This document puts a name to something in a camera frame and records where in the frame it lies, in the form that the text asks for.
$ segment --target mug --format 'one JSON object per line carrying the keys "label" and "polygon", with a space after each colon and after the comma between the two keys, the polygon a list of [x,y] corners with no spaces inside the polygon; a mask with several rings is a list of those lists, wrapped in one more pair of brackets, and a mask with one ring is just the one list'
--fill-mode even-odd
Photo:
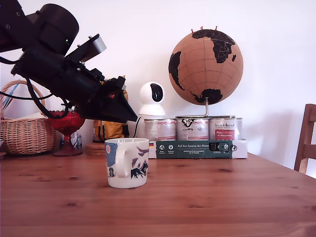
{"label": "mug", "polygon": [[135,188],[146,184],[149,140],[118,138],[105,141],[108,182],[114,188]]}

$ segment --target robotic arm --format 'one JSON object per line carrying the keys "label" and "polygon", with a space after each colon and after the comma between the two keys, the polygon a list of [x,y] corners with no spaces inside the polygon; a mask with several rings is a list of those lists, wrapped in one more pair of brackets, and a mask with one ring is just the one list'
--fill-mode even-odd
{"label": "robotic arm", "polygon": [[[98,34],[65,56],[78,31],[75,17],[61,6],[46,4],[26,16],[17,0],[0,0],[0,52],[18,48],[24,52],[15,62],[13,75],[32,79],[55,96],[69,100],[83,118],[136,121],[137,115],[123,95],[125,79],[104,80],[99,70],[84,66],[106,49]],[[34,101],[47,114],[38,98]]]}

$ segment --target wooden chair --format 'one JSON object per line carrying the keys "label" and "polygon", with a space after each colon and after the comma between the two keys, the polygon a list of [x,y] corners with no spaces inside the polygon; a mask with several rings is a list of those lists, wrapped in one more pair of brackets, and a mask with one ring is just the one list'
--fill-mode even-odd
{"label": "wooden chair", "polygon": [[316,122],[316,105],[307,104],[303,117],[302,129],[294,170],[306,174],[308,159],[316,159],[316,145],[312,145],[314,123]]}

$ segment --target wicker basket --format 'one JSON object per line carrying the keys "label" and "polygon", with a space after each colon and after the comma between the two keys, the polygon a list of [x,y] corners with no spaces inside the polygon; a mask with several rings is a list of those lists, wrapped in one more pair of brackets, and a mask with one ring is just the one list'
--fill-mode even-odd
{"label": "wicker basket", "polygon": [[[15,84],[27,85],[26,81],[14,80],[2,88],[6,92]],[[34,91],[39,97],[42,93],[33,85]],[[0,137],[4,139],[1,150],[11,155],[32,155],[50,151],[55,140],[55,130],[47,118],[23,118],[11,119],[3,115],[3,95],[0,96],[1,122]]]}

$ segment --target black cable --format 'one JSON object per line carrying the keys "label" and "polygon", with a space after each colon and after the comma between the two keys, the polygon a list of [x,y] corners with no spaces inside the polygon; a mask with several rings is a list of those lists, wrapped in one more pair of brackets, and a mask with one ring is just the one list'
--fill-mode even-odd
{"label": "black cable", "polygon": [[134,138],[134,137],[136,136],[136,131],[137,131],[137,125],[138,125],[138,123],[139,123],[139,120],[140,120],[140,118],[141,118],[141,117],[139,117],[139,118],[138,118],[138,120],[137,120],[137,123],[136,123],[136,126],[135,126],[135,133],[134,133],[134,136],[133,136],[133,138]]}
{"label": "black cable", "polygon": [[2,58],[2,57],[0,56],[0,63],[4,63],[4,64],[16,64],[18,61],[19,61],[19,60],[17,60],[17,61],[10,61],[10,60],[7,60],[7,59]]}
{"label": "black cable", "polygon": [[[33,100],[33,98],[31,97],[19,97],[19,96],[14,96],[14,95],[9,95],[9,94],[6,94],[2,91],[0,91],[0,94],[1,95],[4,95],[4,96],[7,96],[7,97],[10,97],[10,98],[13,98],[13,99],[18,99],[18,100]],[[49,94],[49,95],[46,95],[44,97],[40,97],[39,100],[44,100],[44,99],[47,99],[49,97],[51,97],[53,94]]]}
{"label": "black cable", "polygon": [[62,116],[59,116],[59,115],[58,116],[54,116],[47,110],[47,108],[45,108],[44,105],[41,104],[40,100],[38,99],[38,97],[36,96],[36,94],[35,94],[35,92],[33,90],[32,83],[31,83],[30,79],[28,79],[28,78],[25,78],[25,79],[27,81],[28,90],[29,90],[29,93],[30,93],[31,97],[34,100],[34,103],[37,105],[39,110],[42,111],[42,113],[44,115],[46,115],[47,117],[49,117],[51,119],[62,119],[62,118],[67,116],[69,105],[68,105],[67,101],[64,98],[61,98],[64,101],[65,106],[66,106],[64,114]]}

